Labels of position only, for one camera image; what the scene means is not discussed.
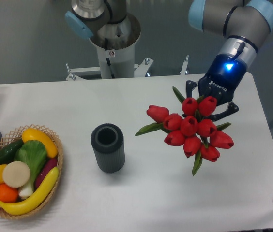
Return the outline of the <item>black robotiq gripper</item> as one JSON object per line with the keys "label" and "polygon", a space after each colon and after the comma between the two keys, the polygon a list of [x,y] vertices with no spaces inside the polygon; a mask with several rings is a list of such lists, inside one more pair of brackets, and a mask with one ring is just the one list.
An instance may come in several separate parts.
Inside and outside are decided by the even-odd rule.
{"label": "black robotiq gripper", "polygon": [[217,105],[228,103],[225,111],[208,116],[213,122],[221,120],[239,111],[239,107],[232,100],[235,89],[245,73],[244,63],[233,60],[226,54],[219,54],[198,83],[192,80],[186,81],[186,97],[191,98],[193,90],[198,86],[200,96],[216,97]]}

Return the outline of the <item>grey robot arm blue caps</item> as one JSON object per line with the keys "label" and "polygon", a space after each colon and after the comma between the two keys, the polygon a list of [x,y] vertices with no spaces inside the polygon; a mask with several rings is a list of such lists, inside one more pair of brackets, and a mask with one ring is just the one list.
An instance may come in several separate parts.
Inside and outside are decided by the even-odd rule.
{"label": "grey robot arm blue caps", "polygon": [[[135,44],[140,38],[139,21],[127,12],[124,0],[74,0],[65,21],[79,37],[96,47],[101,77],[142,77],[145,64],[135,67]],[[259,49],[273,29],[273,5],[266,0],[195,0],[189,24],[200,31],[226,39],[206,74],[186,82],[186,95],[194,88],[202,96],[217,98],[227,109],[212,115],[218,121],[238,111],[233,95]]]}

